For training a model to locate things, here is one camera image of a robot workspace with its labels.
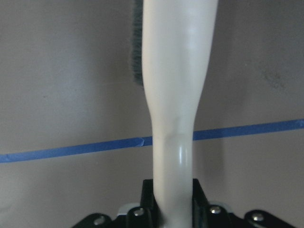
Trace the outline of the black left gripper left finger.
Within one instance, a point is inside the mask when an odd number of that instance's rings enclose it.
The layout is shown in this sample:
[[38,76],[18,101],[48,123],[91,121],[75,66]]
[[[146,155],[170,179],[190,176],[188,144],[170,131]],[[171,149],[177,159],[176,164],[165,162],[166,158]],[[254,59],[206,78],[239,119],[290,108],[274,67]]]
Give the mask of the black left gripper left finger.
[[127,228],[157,228],[160,222],[160,211],[153,193],[153,180],[142,183],[140,205],[131,208],[126,215]]

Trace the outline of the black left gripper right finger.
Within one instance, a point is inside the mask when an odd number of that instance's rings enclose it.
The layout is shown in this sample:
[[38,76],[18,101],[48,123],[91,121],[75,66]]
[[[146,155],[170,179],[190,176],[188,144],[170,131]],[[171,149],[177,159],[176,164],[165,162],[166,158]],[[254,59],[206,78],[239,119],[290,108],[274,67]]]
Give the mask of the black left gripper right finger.
[[228,227],[227,211],[207,200],[198,179],[193,179],[192,223],[194,228]]

